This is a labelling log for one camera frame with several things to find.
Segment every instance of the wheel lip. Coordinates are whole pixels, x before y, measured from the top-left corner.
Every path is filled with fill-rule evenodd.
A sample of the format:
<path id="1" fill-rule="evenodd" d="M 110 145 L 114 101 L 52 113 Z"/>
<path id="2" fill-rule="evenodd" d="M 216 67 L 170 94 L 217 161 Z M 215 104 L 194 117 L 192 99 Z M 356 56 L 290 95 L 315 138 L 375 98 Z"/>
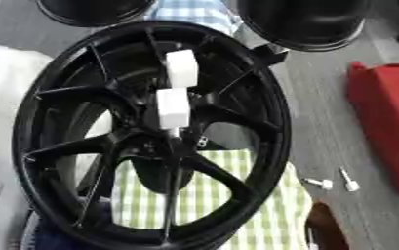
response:
<path id="1" fill-rule="evenodd" d="M 182 27 L 187 27 L 187 28 L 197 28 L 200 30 L 203 30 L 207 33 L 211 33 L 212 35 L 216 35 L 219 37 L 226 37 L 224 40 L 225 43 L 229 44 L 231 48 L 233 49 L 234 53 L 236 55 L 242 55 L 243 58 L 246 60 L 250 60 L 254 62 L 254 65 L 256 65 L 259 68 L 259 75 L 261 77 L 264 77 L 263 82 L 270 82 L 273 83 L 272 86 L 266 86 L 268 89 L 268 92 L 274 93 L 274 96 L 276 97 L 276 100 L 273 100 L 276 102 L 274 108 L 279 109 L 279 113 L 281 115 L 280 120 L 283 124 L 282 129 L 283 132 L 281 133 L 282 138 L 281 138 L 281 148 L 279 148 L 279 151 L 277 151 L 277 155 L 279 156 L 276 160 L 271 160 L 269 161 L 275 161 L 275 168 L 272 171 L 272 168 L 267 168 L 268 171 L 271 174 L 274 174 L 274 176 L 270 176 L 270 180 L 268 181 L 268 185 L 272 184 L 272 186 L 269 188 L 269 191 L 267 192 L 267 195 L 263 195 L 261 199 L 255 204 L 252 205 L 252 207 L 258 207 L 260 206 L 264 200 L 267 199 L 268 195 L 271 193 L 272 190 L 275 189 L 276 184 L 279 181 L 279 178 L 281 177 L 285 165 L 288 160 L 288 156 L 290 153 L 290 142 L 291 142 L 291 120 L 290 120 L 290 113 L 289 109 L 287 106 L 287 102 L 285 100 L 284 94 L 277 84 L 277 81 L 273 74 L 268 70 L 266 65 L 264 65 L 259 59 L 257 59 L 246 47 L 244 47 L 241 43 L 238 41 L 225 36 L 224 34 L 221 34 L 217 31 L 211 30 L 207 27 L 191 24 L 191 23 L 185 23 L 185 22 L 177 22 L 177 21 L 142 21 L 142 22 L 135 22 L 135 23 L 128 23 L 128 24 L 122 24 L 119 26 L 111 27 L 109 29 L 103 30 L 101 32 L 98 32 L 80 42 L 77 42 L 75 45 L 71 46 L 68 50 L 66 50 L 64 53 L 59 55 L 56 59 L 54 59 L 47 67 L 46 69 L 40 74 L 39 78 L 35 81 L 35 84 L 30 88 L 28 91 L 28 94 L 24 97 L 20 109 L 16 118 L 15 126 L 14 126 L 14 135 L 13 135 L 13 159 L 15 162 L 15 169 L 16 172 L 18 173 L 20 183 L 24 189 L 24 193 L 28 200 L 32 203 L 34 206 L 35 210 L 44 218 L 48 218 L 49 220 L 53 221 L 56 225 L 60 226 L 60 228 L 65 231 L 66 233 L 74 236 L 75 238 L 78 238 L 80 240 L 83 240 L 88 243 L 92 243 L 98 247 L 101 248 L 106 248 L 107 245 L 109 245 L 109 248 L 106 249 L 123 249 L 125 246 L 136 246 L 136 245 L 127 245 L 125 243 L 121 243 L 119 245 L 118 242 L 116 241 L 109 241 L 106 240 L 106 238 L 98 238 L 95 240 L 94 238 L 89 239 L 87 235 L 84 233 L 79 233 L 76 229 L 73 229 L 70 224 L 62 219 L 62 217 L 57 217 L 55 216 L 55 211 L 47 207 L 47 204 L 43 201 L 43 198 L 40 197 L 40 193 L 37 191 L 37 187 L 34 186 L 33 182 L 31 182 L 29 175 L 27 173 L 27 170 L 24 167 L 24 163 L 22 162 L 22 148 L 21 148 L 21 142 L 20 142 L 20 137 L 21 137 L 21 132 L 20 130 L 25 130 L 27 124 L 24 124 L 24 121 L 26 119 L 25 116 L 28 114 L 28 109 L 32 106 L 32 99 L 33 95 L 35 92 L 38 90 L 40 86 L 46 87 L 46 83 L 50 83 L 52 87 L 52 84 L 54 81 L 51 81 L 49 79 L 55 79 L 55 75 L 62 71 L 67 65 L 73 61 L 74 58 L 77 57 L 77 55 L 82 53 L 83 47 L 85 45 L 88 45 L 92 42 L 96 42 L 98 40 L 103 40 L 106 39 L 107 34 L 111 34 L 112 32 L 122 32 L 122 30 L 130 30 L 129 28 L 136 28 L 137 30 L 142 30 L 142 26 L 147 26 L 147 25 L 175 25 L 176 27 L 182 28 Z M 234 223 L 235 221 L 244 221 L 246 222 L 252 215 L 255 214 L 257 209 L 253 208 L 246 208 L 245 210 L 253 210 L 249 213 L 246 211 L 244 213 L 240 213 L 240 215 L 236 218 L 233 218 L 232 224 L 233 224 L 233 229 L 237 230 L 238 226 Z M 218 240 L 219 238 L 222 238 L 225 236 L 224 233 L 222 233 L 222 225 L 217 225 L 214 229 L 210 229 L 209 231 L 201 234 L 201 237 L 204 237 L 206 239 L 212 239 L 212 240 Z M 194 235 L 191 238 L 188 238 L 184 242 L 182 246 L 177 246 L 176 249 L 194 249 L 193 248 L 193 241 L 197 240 L 197 235 Z M 204 244 L 206 242 L 210 242 L 208 240 L 202 239 L 202 242 Z M 174 249 L 174 248 L 155 248 L 155 247 L 142 247 L 140 249 Z"/>
<path id="2" fill-rule="evenodd" d="M 106 19 L 105 21 L 84 22 L 55 14 L 45 4 L 43 4 L 42 1 L 43 0 L 36 0 L 36 3 L 41 12 L 44 13 L 47 17 L 49 17 L 54 21 L 58 21 L 63 24 L 77 26 L 77 27 L 102 27 L 102 26 L 118 24 L 125 21 L 130 21 L 138 17 L 139 15 L 143 14 L 145 11 L 147 11 L 148 8 L 155 2 L 155 0 L 146 0 L 147 3 L 144 3 L 141 6 L 134 8 L 130 12 L 114 16 L 110 19 Z"/>
<path id="3" fill-rule="evenodd" d="M 246 25 L 261 38 L 271 43 L 277 44 L 279 46 L 302 52 L 329 52 L 346 47 L 350 45 L 352 42 L 354 42 L 360 36 L 360 34 L 363 32 L 365 24 L 365 19 L 361 19 L 356 24 L 356 29 L 352 33 L 343 36 L 341 39 L 335 42 L 325 41 L 324 43 L 310 44 L 310 43 L 298 43 L 285 38 L 279 38 L 277 36 L 268 34 L 268 32 L 264 31 L 263 28 L 258 26 L 250 18 L 250 16 L 247 13 L 245 13 L 245 11 L 243 10 L 240 11 L 240 16 L 242 17 Z"/>

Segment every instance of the blue checkered cloth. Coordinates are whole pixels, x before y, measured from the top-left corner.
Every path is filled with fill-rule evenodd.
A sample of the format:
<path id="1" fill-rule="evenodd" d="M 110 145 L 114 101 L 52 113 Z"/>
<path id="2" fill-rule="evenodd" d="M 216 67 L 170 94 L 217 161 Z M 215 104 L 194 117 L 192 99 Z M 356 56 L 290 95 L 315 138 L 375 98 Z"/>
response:
<path id="1" fill-rule="evenodd" d="M 193 22 L 230 36 L 243 23 L 220 0 L 157 0 L 144 19 Z"/>

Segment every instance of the white foam block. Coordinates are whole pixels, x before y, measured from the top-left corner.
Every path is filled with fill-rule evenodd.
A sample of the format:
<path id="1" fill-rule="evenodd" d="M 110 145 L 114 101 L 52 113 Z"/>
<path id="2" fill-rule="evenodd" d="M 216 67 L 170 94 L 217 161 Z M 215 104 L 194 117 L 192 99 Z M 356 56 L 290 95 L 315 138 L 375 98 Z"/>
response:
<path id="1" fill-rule="evenodd" d="M 172 88 L 189 88 L 197 85 L 199 64 L 192 50 L 170 52 L 166 55 L 167 74 Z"/>
<path id="2" fill-rule="evenodd" d="M 187 89 L 158 90 L 156 98 L 161 129 L 188 127 L 190 103 L 188 102 Z"/>

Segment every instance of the wheel rim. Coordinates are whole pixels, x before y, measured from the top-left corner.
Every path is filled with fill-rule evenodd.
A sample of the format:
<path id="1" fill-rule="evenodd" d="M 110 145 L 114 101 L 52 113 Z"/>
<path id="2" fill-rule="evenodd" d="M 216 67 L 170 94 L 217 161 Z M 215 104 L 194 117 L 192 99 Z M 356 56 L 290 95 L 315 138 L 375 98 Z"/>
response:
<path id="1" fill-rule="evenodd" d="M 166 84 L 163 55 L 179 48 L 195 51 L 201 76 L 198 87 L 189 91 L 190 127 L 177 140 L 168 139 L 144 117 L 154 104 L 155 90 Z M 130 61 L 131 57 L 134 65 L 120 63 L 122 70 L 118 70 L 117 63 Z M 216 76 L 220 76 L 216 80 L 223 81 L 217 86 L 216 80 L 210 80 Z M 144 98 L 130 88 L 133 82 L 151 87 Z M 259 95 L 261 108 L 258 115 L 247 117 L 246 112 L 240 114 L 236 107 L 231 108 L 234 103 L 226 100 L 232 99 L 233 91 L 242 93 L 241 97 L 251 88 Z M 83 139 L 89 124 L 105 110 L 113 117 L 111 132 Z M 257 159 L 245 182 L 196 151 L 199 137 L 216 122 L 237 124 L 259 135 Z M 143 142 L 153 143 L 156 150 L 142 148 Z M 24 98 L 13 138 L 16 170 L 37 212 L 68 234 L 106 249 L 206 249 L 214 245 L 233 234 L 270 195 L 284 170 L 289 147 L 289 111 L 267 67 L 248 49 L 219 32 L 171 21 L 109 28 L 64 52 L 44 70 Z M 92 188 L 82 200 L 64 188 L 58 170 L 67 165 L 60 162 L 63 156 L 81 153 L 101 154 L 103 163 L 97 167 Z M 161 229 L 121 227 L 102 215 L 100 193 L 112 186 L 107 180 L 113 180 L 122 159 L 164 162 L 168 185 Z M 209 216 L 177 226 L 173 225 L 174 200 L 181 188 L 180 171 L 186 169 L 225 184 L 232 196 Z"/>

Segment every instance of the red object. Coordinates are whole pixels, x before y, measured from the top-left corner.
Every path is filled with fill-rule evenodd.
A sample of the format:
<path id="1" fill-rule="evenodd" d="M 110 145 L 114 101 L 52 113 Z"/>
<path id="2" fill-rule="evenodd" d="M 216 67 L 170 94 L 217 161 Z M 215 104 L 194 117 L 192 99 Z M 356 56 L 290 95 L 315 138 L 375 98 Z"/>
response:
<path id="1" fill-rule="evenodd" d="M 347 95 L 376 154 L 399 188 L 399 64 L 351 65 Z"/>

